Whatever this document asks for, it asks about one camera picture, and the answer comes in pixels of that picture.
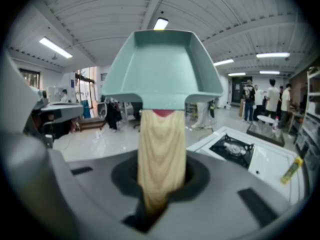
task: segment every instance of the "fluorescent light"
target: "fluorescent light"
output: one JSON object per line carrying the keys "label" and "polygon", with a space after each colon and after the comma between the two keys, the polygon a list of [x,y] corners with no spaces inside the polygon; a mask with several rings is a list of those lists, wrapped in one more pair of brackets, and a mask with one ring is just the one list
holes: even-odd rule
{"label": "fluorescent light", "polygon": [[154,30],[164,30],[168,25],[169,21],[165,18],[158,18],[154,26]]}
{"label": "fluorescent light", "polygon": [[245,76],[246,73],[230,73],[228,74],[229,77],[235,77],[235,76]]}
{"label": "fluorescent light", "polygon": [[227,60],[223,60],[223,61],[219,61],[219,62],[213,63],[213,65],[214,66],[219,66],[219,65],[223,65],[223,64],[232,63],[232,62],[234,62],[234,60],[231,58],[231,59],[227,59]]}
{"label": "fluorescent light", "polygon": [[272,58],[272,57],[285,58],[289,56],[290,56],[289,52],[271,52],[271,53],[260,53],[256,55],[257,58]]}
{"label": "fluorescent light", "polygon": [[58,45],[56,45],[54,42],[50,41],[46,37],[42,38],[39,42],[41,44],[49,47],[50,49],[54,50],[58,54],[61,54],[62,56],[66,57],[67,59],[72,57],[72,55],[69,52],[67,52],[64,49],[60,48]]}
{"label": "fluorescent light", "polygon": [[279,75],[279,71],[260,71],[260,74],[267,74],[267,75]]}

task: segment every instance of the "window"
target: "window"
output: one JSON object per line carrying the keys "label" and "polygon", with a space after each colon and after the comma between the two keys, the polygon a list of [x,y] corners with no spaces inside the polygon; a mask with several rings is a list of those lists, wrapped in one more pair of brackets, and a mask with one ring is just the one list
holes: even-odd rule
{"label": "window", "polygon": [[29,86],[32,86],[32,87],[39,89],[39,87],[40,87],[40,73],[39,72],[25,70],[22,68],[19,68],[19,71]]}
{"label": "window", "polygon": [[79,102],[88,101],[90,109],[93,108],[93,102],[97,100],[96,75],[97,67],[83,68],[75,74],[75,97]]}

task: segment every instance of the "doorway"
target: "doorway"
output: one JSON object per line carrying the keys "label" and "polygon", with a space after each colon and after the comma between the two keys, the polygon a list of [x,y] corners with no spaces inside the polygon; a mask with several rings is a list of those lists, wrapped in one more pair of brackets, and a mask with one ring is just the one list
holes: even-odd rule
{"label": "doorway", "polygon": [[238,76],[232,78],[232,103],[240,104],[241,99],[243,98],[244,86],[247,84],[247,81],[252,81],[252,76]]}

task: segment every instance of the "wooden handle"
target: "wooden handle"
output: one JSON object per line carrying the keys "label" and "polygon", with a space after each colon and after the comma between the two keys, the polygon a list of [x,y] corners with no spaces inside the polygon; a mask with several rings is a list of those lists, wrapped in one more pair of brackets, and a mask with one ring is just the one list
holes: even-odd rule
{"label": "wooden handle", "polygon": [[137,179],[148,217],[160,215],[186,174],[185,113],[159,111],[143,110],[140,124]]}

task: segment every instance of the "plastic scoop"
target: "plastic scoop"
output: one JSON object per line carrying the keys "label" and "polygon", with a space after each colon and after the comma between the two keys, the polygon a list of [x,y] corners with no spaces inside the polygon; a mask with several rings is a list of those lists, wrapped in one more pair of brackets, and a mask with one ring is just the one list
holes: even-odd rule
{"label": "plastic scoop", "polygon": [[137,179],[147,214],[157,216],[185,181],[185,103],[223,94],[217,70],[192,32],[137,31],[114,59],[102,94],[143,102]]}

